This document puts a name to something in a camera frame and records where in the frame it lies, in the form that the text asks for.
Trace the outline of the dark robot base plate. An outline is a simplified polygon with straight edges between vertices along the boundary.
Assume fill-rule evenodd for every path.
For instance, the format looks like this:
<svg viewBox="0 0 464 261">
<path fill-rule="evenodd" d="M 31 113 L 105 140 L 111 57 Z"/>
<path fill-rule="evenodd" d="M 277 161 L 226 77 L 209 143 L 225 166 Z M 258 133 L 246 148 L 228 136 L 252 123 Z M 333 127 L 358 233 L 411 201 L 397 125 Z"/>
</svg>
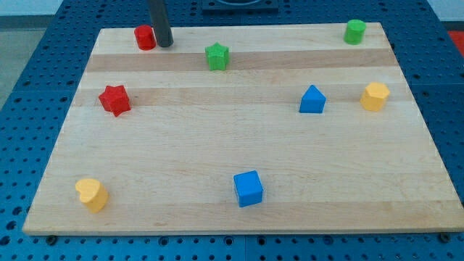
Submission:
<svg viewBox="0 0 464 261">
<path fill-rule="evenodd" d="M 202 12 L 276 11 L 279 0 L 201 0 Z"/>
</svg>

